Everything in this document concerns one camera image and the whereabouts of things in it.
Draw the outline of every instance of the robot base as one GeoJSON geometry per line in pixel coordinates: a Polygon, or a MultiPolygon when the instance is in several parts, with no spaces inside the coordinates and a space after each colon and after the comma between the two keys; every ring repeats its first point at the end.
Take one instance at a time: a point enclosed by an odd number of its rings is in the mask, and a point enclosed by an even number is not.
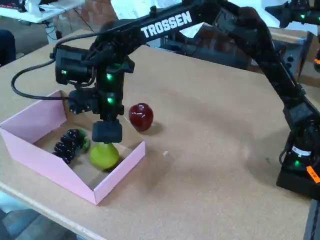
{"type": "Polygon", "coordinates": [[[297,194],[320,201],[320,184],[315,183],[305,174],[297,174],[283,167],[278,175],[276,185],[297,194]]]}

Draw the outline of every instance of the floor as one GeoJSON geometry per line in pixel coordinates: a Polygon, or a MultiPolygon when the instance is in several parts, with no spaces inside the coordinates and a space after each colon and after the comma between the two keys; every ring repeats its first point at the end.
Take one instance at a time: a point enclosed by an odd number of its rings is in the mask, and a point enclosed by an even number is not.
{"type": "MultiPolygon", "coordinates": [[[[67,22],[59,22],[59,28],[62,30],[62,35],[70,33],[67,22]]],[[[75,31],[80,26],[74,24],[72,28],[75,31]]],[[[29,54],[48,44],[45,27],[42,24],[26,25],[18,20],[0,16],[0,29],[12,32],[17,53],[29,54]]],[[[2,221],[12,240],[77,239],[71,231],[31,209],[11,211],[2,221]]]]}

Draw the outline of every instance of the red apple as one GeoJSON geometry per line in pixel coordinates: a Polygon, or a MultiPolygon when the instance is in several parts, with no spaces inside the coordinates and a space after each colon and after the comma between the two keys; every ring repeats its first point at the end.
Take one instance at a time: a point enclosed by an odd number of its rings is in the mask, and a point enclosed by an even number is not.
{"type": "Polygon", "coordinates": [[[138,103],[130,108],[129,119],[137,131],[143,132],[150,128],[154,120],[154,112],[148,104],[138,103]]]}

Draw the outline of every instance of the orange label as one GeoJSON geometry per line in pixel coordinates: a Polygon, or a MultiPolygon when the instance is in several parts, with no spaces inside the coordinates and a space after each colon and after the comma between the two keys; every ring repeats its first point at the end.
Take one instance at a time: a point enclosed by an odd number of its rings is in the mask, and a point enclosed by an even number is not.
{"type": "Polygon", "coordinates": [[[320,177],[316,174],[315,170],[312,168],[312,166],[307,166],[306,170],[312,177],[312,179],[315,181],[316,184],[320,183],[320,177]]]}

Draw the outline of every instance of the robotic arm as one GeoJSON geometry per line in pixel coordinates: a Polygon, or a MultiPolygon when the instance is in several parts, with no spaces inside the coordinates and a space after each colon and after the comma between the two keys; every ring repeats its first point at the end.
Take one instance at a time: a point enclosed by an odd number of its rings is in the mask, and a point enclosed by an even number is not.
{"type": "MultiPolygon", "coordinates": [[[[149,15],[107,24],[99,33],[59,41],[50,58],[52,62],[56,61],[56,81],[75,86],[69,95],[70,111],[75,114],[92,111],[100,115],[102,121],[93,125],[93,141],[121,142],[122,126],[117,116],[124,114],[124,75],[133,73],[135,67],[128,55],[152,39],[202,22],[232,38],[252,57],[284,104],[283,113],[290,134],[279,158],[282,168],[277,185],[314,199],[320,198],[319,186],[306,171],[306,167],[311,166],[320,173],[320,114],[276,52],[267,25],[253,8],[240,8],[226,0],[184,0],[162,10],[153,6],[149,15]],[[97,38],[89,50],[63,45],[74,39],[94,36],[97,38]],[[297,189],[297,184],[301,185],[303,180],[307,183],[297,189]]],[[[14,83],[21,74],[18,73],[11,84],[20,95],[14,83]]]]}

